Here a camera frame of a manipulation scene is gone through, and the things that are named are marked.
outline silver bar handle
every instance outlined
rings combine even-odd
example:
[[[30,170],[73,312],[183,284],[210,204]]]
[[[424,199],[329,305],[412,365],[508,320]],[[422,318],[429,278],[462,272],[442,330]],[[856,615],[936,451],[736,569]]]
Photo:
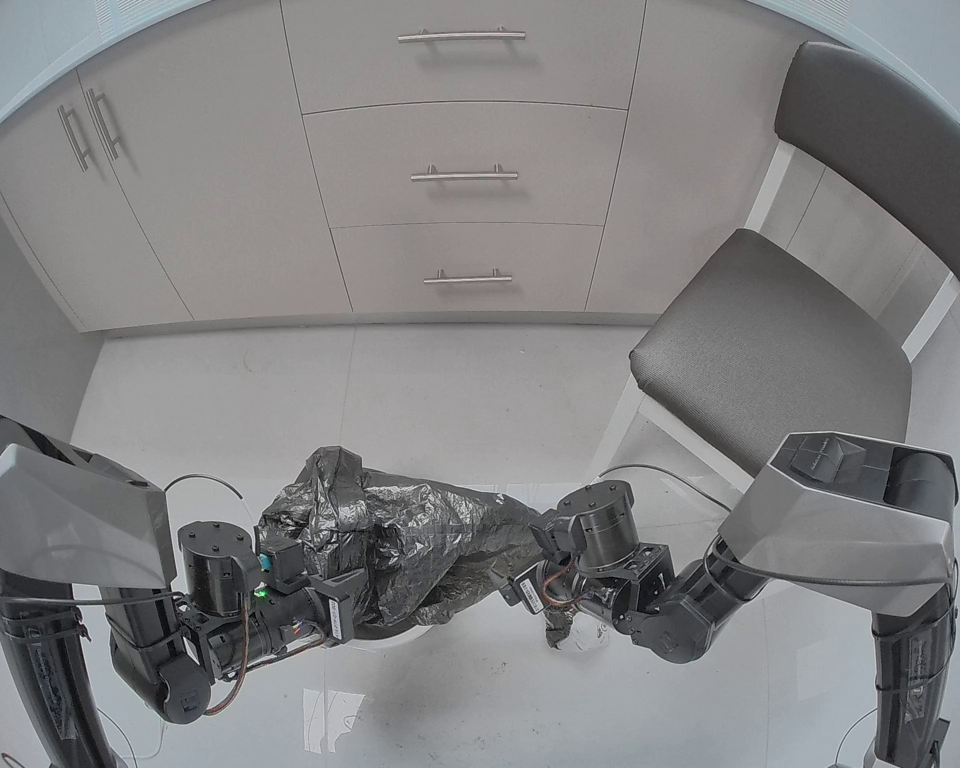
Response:
[[[410,181],[516,181],[520,178],[517,171],[504,171],[500,163],[492,171],[466,171],[440,173],[437,166],[430,163],[425,174],[411,174]]]
[[[513,275],[502,275],[498,269],[494,269],[489,275],[476,275],[465,277],[447,277],[443,270],[437,270],[436,277],[425,277],[424,285],[450,285],[454,283],[465,282],[513,282]]]
[[[113,136],[110,135],[107,121],[104,119],[104,114],[100,111],[100,102],[105,96],[106,94],[104,93],[97,96],[93,92],[93,88],[88,88],[86,92],[86,107],[90,110],[90,117],[93,118],[93,124],[97,127],[97,133],[100,134],[104,151],[109,155],[110,159],[116,160],[120,157],[120,155],[117,154],[117,144],[120,143],[120,136],[113,138]]]
[[[77,135],[73,133],[73,126],[70,125],[70,117],[73,116],[74,119],[77,118],[77,111],[73,108],[65,109],[63,104],[57,107],[57,116],[60,118],[60,124],[63,125],[63,130],[66,132],[66,140],[70,142],[70,149],[73,150],[73,155],[77,159],[77,162],[80,163],[80,170],[85,171],[87,169],[86,159],[90,157],[90,148],[87,147],[85,150],[80,148],[80,142],[77,141]]]
[[[492,32],[427,32],[420,30],[415,35],[397,36],[397,42],[452,42],[455,40],[525,40],[525,32],[510,32],[497,27]]]

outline metal handle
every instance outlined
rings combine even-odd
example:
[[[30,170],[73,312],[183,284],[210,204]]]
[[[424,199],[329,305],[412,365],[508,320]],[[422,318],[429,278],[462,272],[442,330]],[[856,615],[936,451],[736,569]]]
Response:
[[[397,42],[450,42],[454,40],[525,40],[525,32],[509,32],[497,27],[493,32],[427,32],[420,30],[415,35],[400,35]]]
[[[93,124],[97,128],[97,133],[100,135],[100,141],[104,145],[104,151],[109,155],[110,159],[115,160],[120,157],[117,154],[117,144],[120,143],[120,136],[113,138],[110,135],[109,128],[107,128],[107,121],[104,120],[104,114],[100,111],[100,102],[106,94],[101,93],[97,96],[93,92],[93,88],[89,88],[86,92],[86,108],[90,110],[90,117],[93,118]]]
[[[425,174],[411,174],[410,181],[516,181],[520,178],[517,171],[504,171],[500,163],[493,166],[492,171],[466,171],[460,173],[442,174],[437,166],[430,163]]]
[[[462,282],[513,282],[513,275],[501,275],[498,269],[494,269],[489,275],[476,275],[468,277],[447,277],[443,270],[437,270],[436,277],[425,277],[424,285],[449,285],[451,283]]]
[[[80,148],[77,135],[73,133],[73,126],[70,125],[70,115],[76,118],[77,111],[73,108],[64,109],[63,104],[61,104],[57,107],[57,115],[60,118],[60,124],[63,125],[63,130],[66,132],[66,140],[70,142],[70,149],[73,150],[74,157],[77,159],[77,162],[80,163],[80,170],[85,171],[88,167],[86,159],[90,156],[90,148],[87,147],[85,150]]]

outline tile floor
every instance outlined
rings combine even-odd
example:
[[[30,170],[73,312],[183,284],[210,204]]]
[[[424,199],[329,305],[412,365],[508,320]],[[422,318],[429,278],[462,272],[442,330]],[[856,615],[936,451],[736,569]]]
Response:
[[[158,483],[189,471],[222,476],[254,516],[315,447],[337,443],[371,467],[496,487],[545,509],[582,481],[641,333],[421,325],[114,340],[74,442]],[[960,326],[952,316],[915,368],[910,440],[960,455]],[[735,499],[642,420],[617,458],[663,464]],[[623,476],[634,485],[641,535],[669,543],[678,567],[699,557],[717,510],[670,478]],[[250,524],[243,505],[202,481],[181,484],[169,502],[174,530],[197,518]],[[796,587],[769,588],[686,666],[622,636],[593,652],[552,651],[539,618],[494,595],[396,648],[304,654],[258,672],[223,715],[165,731],[110,671],[102,616],[89,611],[86,619],[98,703],[145,768],[819,768],[875,704],[869,615]],[[960,715],[960,674],[945,706],[951,715]],[[860,763],[871,728],[868,719],[853,732],[843,761]],[[40,765],[22,713],[12,732],[21,760]],[[945,754],[945,766],[956,764],[960,738]]]

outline chair seat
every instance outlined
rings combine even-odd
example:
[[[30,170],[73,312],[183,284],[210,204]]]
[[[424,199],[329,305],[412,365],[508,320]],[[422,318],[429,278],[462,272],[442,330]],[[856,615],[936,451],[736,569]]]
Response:
[[[752,475],[790,432],[902,442],[910,363],[826,280],[738,229],[630,353],[636,383]]]

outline kitchen cabinet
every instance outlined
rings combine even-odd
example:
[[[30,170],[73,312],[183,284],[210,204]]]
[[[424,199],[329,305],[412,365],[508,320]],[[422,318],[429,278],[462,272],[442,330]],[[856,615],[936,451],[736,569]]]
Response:
[[[357,312],[582,312],[602,231],[413,224],[334,229],[333,239]]]
[[[332,227],[602,225],[625,120],[620,109],[490,102],[346,109],[304,118]],[[503,180],[430,178],[490,174],[497,166]],[[427,178],[412,181],[414,175]]]
[[[659,314],[747,220],[808,27],[742,0],[649,0],[592,312]]]
[[[190,320],[97,142],[75,72],[0,125],[0,194],[82,330]]]
[[[283,0],[304,112],[440,101],[626,108],[644,0]],[[500,28],[509,36],[496,39]],[[486,32],[398,43],[401,36]],[[516,39],[524,33],[523,39]]]
[[[79,68],[112,167],[197,320],[349,312],[277,0],[208,3]]]

